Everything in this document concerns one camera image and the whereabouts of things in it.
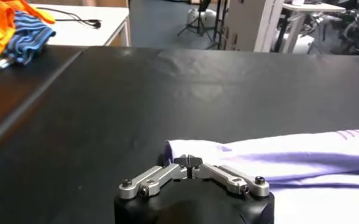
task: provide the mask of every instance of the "tripod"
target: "tripod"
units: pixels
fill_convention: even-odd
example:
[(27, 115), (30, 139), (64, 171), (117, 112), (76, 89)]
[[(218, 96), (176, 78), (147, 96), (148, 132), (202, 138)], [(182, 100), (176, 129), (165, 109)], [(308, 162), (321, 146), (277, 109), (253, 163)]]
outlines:
[[(200, 29), (202, 29), (202, 32), (200, 33), (201, 36), (204, 35), (204, 33), (206, 33), (206, 35), (208, 36), (209, 40), (212, 41), (211, 36), (209, 35), (209, 33), (207, 32), (204, 22), (202, 22), (202, 18), (201, 18), (201, 12), (205, 12), (206, 9), (208, 8), (209, 4), (210, 4), (211, 0), (203, 0), (199, 3), (199, 8), (198, 8), (198, 17), (196, 19), (194, 19), (191, 23), (187, 24), (185, 28), (183, 28), (178, 34), (177, 36), (179, 36), (183, 31), (185, 30), (190, 30), (194, 33), (200, 33)], [(193, 24), (197, 23), (197, 32), (193, 31), (191, 28), (193, 28)]]

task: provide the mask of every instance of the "bolt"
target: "bolt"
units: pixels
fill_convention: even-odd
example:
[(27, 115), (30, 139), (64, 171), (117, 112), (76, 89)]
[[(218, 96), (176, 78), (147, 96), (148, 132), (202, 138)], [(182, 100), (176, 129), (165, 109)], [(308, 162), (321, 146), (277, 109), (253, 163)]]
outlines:
[(123, 187), (130, 187), (130, 185), (132, 185), (132, 180), (130, 179), (125, 179), (123, 181)]
[(149, 195), (149, 190), (148, 190), (148, 188), (147, 187), (142, 187), (141, 189), (140, 189), (140, 195), (142, 196), (142, 197), (148, 197), (148, 195)]
[(266, 182), (264, 177), (255, 177), (255, 184), (262, 185)]

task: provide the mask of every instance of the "black cable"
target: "black cable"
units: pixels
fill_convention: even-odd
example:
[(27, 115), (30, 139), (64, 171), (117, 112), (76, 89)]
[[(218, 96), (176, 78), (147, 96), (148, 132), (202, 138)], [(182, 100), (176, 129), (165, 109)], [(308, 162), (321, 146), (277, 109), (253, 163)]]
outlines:
[(77, 14), (71, 13), (71, 12), (65, 12), (62, 10), (51, 9), (51, 8), (46, 8), (46, 7), (37, 7), (37, 8), (43, 9), (43, 10), (49, 10), (49, 11), (53, 11), (53, 12), (59, 12), (59, 13), (66, 14), (73, 18), (73, 19), (55, 19), (56, 21), (59, 21), (59, 22), (75, 21), (75, 22), (90, 26), (95, 29), (99, 29), (101, 27), (101, 20), (99, 20), (99, 19), (82, 19)]

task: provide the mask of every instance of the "table leg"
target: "table leg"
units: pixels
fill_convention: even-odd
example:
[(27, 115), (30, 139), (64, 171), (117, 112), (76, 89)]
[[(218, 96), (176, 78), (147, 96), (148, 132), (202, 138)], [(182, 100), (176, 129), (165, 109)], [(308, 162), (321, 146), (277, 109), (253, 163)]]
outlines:
[(297, 12), (291, 18), (295, 18), (291, 22), (291, 29), (289, 33), (289, 37), (286, 43), (283, 45), (282, 53), (292, 53), (294, 46), (296, 45), (297, 38), (300, 34), (300, 30), (302, 25), (304, 24), (305, 14), (302, 12)]
[(285, 19), (283, 19), (282, 27), (281, 27), (281, 29), (279, 31), (277, 42), (275, 43), (274, 52), (280, 52), (280, 50), (281, 50), (281, 45), (282, 45), (282, 42), (283, 42), (283, 36), (284, 36), (284, 34), (286, 32), (286, 28), (289, 25), (288, 19), (290, 17), (290, 13), (291, 12), (289, 10), (285, 10)]
[(127, 19), (123, 22), (123, 29), (121, 31), (121, 44), (125, 47), (130, 47), (129, 30)]

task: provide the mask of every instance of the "metal linkage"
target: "metal linkage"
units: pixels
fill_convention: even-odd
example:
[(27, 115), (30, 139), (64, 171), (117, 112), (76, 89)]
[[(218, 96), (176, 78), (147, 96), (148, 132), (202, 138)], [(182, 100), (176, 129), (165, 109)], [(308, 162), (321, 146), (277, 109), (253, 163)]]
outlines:
[(202, 164), (193, 168), (193, 176), (195, 178), (211, 178), (223, 184), (227, 191), (234, 194), (245, 194), (247, 191), (247, 183), (243, 178), (237, 175), (231, 175), (215, 166)]
[(161, 166), (154, 166), (132, 180), (128, 180), (128, 179), (124, 180), (123, 183), (121, 183), (118, 187), (119, 197), (122, 199), (132, 199), (136, 197), (141, 182), (153, 176), (159, 170), (162, 169), (163, 168)]
[(187, 177), (187, 168), (181, 168), (178, 164), (171, 164), (165, 168), (154, 166), (145, 173), (132, 180), (124, 180), (119, 185), (119, 197), (132, 199), (139, 193), (142, 197), (157, 195), (160, 188), (171, 179)]
[(241, 177), (247, 183), (248, 190), (255, 196), (267, 197), (270, 193), (270, 184), (263, 177), (252, 177), (230, 166), (222, 165), (219, 168), (231, 175)]
[(159, 171), (156, 175), (140, 184), (140, 195), (150, 197), (157, 195), (160, 188), (171, 179), (182, 179), (187, 177), (187, 168), (181, 168), (178, 164), (171, 164)]

